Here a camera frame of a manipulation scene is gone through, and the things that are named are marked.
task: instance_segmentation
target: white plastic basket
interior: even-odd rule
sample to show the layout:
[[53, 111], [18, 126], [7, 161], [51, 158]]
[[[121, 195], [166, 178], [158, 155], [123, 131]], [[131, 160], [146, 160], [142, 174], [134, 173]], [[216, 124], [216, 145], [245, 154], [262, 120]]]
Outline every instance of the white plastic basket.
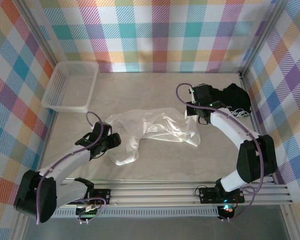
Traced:
[[42, 106], [58, 112], [86, 113], [98, 70], [96, 62], [59, 62], [44, 92]]

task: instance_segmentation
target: white cloth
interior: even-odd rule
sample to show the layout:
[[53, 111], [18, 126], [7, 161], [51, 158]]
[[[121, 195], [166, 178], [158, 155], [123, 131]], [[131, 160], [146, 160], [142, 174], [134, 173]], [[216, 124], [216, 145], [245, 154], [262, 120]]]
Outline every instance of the white cloth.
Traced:
[[120, 135], [122, 142], [108, 150], [106, 155], [116, 165], [132, 163], [139, 158], [140, 139], [187, 142], [199, 146], [200, 134], [196, 121], [197, 116], [183, 115], [172, 107], [135, 109], [111, 115], [105, 122], [112, 126], [113, 133]]

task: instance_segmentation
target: white table surface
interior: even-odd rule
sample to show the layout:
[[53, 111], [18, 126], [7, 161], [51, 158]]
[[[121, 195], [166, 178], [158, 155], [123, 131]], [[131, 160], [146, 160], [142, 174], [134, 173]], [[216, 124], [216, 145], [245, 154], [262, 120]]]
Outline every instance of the white table surface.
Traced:
[[[235, 73], [99, 73], [92, 96], [90, 111], [105, 120], [109, 115], [133, 109], [159, 109], [174, 107], [184, 113], [185, 106], [175, 96], [179, 83], [192, 85], [206, 83], [223, 89], [231, 83], [240, 86]], [[190, 101], [188, 88], [181, 87], [179, 94]], [[253, 129], [250, 118], [240, 120]], [[238, 150], [216, 127], [198, 125], [201, 144], [191, 146], [143, 139], [140, 141], [140, 157], [133, 163], [115, 165], [106, 154], [76, 169], [70, 178], [82, 177], [95, 180], [171, 180], [216, 181], [235, 169]], [[50, 135], [42, 167], [67, 154], [74, 143], [91, 128], [84, 113], [58, 113]]]

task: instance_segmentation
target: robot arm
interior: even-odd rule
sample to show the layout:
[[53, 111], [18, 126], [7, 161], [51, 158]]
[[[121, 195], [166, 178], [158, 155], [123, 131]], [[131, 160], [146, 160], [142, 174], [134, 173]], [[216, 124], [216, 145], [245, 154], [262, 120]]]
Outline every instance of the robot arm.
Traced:
[[[46, 222], [58, 207], [70, 203], [73, 200], [91, 198], [95, 196], [94, 184], [83, 178], [76, 178], [72, 183], [61, 185], [75, 169], [89, 162], [100, 153], [115, 148], [121, 144], [118, 133], [112, 134], [112, 128], [103, 124], [104, 130], [100, 140], [92, 147], [69, 156], [59, 163], [52, 172], [48, 173], [42, 183], [40, 192], [41, 222]], [[86, 134], [75, 143], [72, 153], [93, 143], [101, 133], [101, 125], [96, 123], [93, 131]], [[22, 178], [17, 193], [14, 209], [30, 217], [37, 217], [36, 193], [42, 176], [53, 164], [35, 172], [27, 171]]]
[[[212, 107], [231, 115], [230, 110], [223, 103], [214, 101], [208, 85], [202, 84], [193, 87], [190, 93], [192, 94], [192, 102], [188, 102], [188, 104]], [[204, 118], [207, 123], [219, 128], [238, 148], [239, 154], [236, 170], [228, 176], [217, 180], [213, 190], [213, 198], [215, 198], [216, 203], [233, 200], [234, 195], [240, 195], [240, 187], [260, 178], [260, 158], [255, 143], [241, 127], [219, 112], [187, 106], [187, 115], [199, 115]], [[248, 127], [245, 126], [245, 128], [249, 130], [259, 143], [264, 162], [264, 175], [266, 176], [275, 172], [277, 164], [273, 139], [269, 135], [261, 136]]]

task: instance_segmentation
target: colorful checkered pattern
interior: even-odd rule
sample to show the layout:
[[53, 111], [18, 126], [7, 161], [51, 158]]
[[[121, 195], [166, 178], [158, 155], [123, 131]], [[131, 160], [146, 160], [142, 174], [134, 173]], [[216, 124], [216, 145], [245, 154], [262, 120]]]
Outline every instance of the colorful checkered pattern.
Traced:
[[40, 0], [58, 43], [42, 31], [68, 60], [97, 61], [102, 72], [163, 73], [237, 72], [275, 2]]
[[300, 0], [290, 0], [248, 74], [264, 132], [275, 142], [279, 175], [300, 219]]
[[23, 173], [36, 169], [52, 111], [41, 98], [52, 67], [12, 0], [0, 0], [0, 240], [8, 239]]

